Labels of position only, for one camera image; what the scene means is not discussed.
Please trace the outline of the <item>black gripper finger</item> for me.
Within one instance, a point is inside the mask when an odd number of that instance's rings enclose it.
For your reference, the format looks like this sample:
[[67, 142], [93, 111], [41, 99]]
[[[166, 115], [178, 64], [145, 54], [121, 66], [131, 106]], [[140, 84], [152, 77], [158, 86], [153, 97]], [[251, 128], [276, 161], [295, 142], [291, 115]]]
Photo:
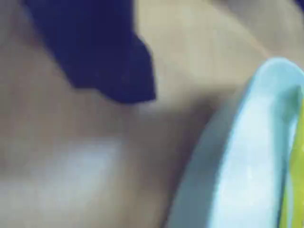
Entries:
[[26, 0], [47, 49], [78, 89], [121, 104], [156, 98], [152, 56], [138, 37], [132, 0]]

